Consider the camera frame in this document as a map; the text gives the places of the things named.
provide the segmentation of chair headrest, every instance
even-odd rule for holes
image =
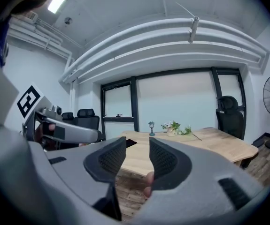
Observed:
[[[73,120],[73,113],[65,112],[62,114],[63,120]]]
[[[94,110],[90,109],[80,109],[77,112],[77,117],[79,118],[89,118],[95,116]]]
[[[238,102],[232,96],[223,96],[218,100],[221,102],[222,110],[224,112],[235,111],[238,109]]]

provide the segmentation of white roller blind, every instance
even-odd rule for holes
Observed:
[[[112,89],[105,92],[106,117],[131,117],[131,89],[130,86]]]
[[[238,106],[242,105],[241,91],[236,75],[218,75],[221,92],[223,96],[232,96]]]
[[[210,72],[159,76],[137,81],[139,129],[162,131],[161,124],[177,121],[184,129],[217,127],[216,92]]]
[[[105,122],[106,138],[118,137],[124,131],[134,131],[132,122]]]

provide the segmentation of wooden table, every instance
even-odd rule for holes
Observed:
[[[203,128],[193,131],[193,133],[201,140],[192,134],[168,137],[165,133],[155,133],[153,137],[208,149],[238,165],[243,159],[251,158],[258,152],[258,149],[253,145],[213,127]],[[154,167],[149,160],[149,133],[126,131],[121,133],[120,136],[125,136],[126,139],[137,142],[137,144],[126,149],[126,158],[121,168],[143,176],[153,171]]]

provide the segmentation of white ceiling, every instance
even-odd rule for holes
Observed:
[[[191,17],[176,2],[201,19],[232,26],[254,38],[270,22],[258,0],[67,0],[55,15],[47,10],[48,4],[36,12],[84,46],[79,49],[80,55],[113,33],[138,23]],[[66,17],[72,18],[72,24],[64,23]]]

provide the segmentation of potted plant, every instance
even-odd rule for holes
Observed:
[[[167,128],[168,128],[167,124],[162,124],[161,127],[163,129],[163,132],[167,133]]]
[[[169,137],[173,137],[176,136],[178,134],[178,128],[180,127],[181,124],[179,124],[178,122],[173,121],[172,123],[169,122],[167,124],[167,136]]]

